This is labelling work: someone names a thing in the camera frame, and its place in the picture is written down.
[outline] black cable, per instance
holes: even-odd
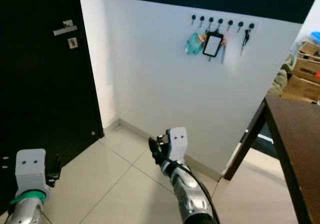
[[[216,224],[220,224],[220,220],[219,220],[219,217],[218,217],[218,213],[216,211],[216,208],[211,200],[211,196],[207,190],[207,188],[201,183],[201,181],[199,181],[196,176],[191,172],[189,171],[188,169],[184,168],[181,164],[177,163],[176,161],[173,161],[173,160],[170,160],[168,158],[166,158],[166,161],[168,161],[169,163],[173,164],[174,166],[180,168],[181,170],[184,170],[186,173],[188,173],[190,176],[192,176],[196,182],[199,184],[201,190],[204,192],[206,198],[208,199],[209,201],[209,204],[211,206],[211,210],[212,210],[212,214],[213,214],[213,218],[215,219],[215,221],[217,222]]]

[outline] tiled floor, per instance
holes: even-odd
[[[45,224],[181,224],[169,178],[147,144],[122,128],[90,146],[62,169]],[[231,182],[193,171],[213,194],[222,224],[297,223],[285,182],[253,165],[244,162]]]

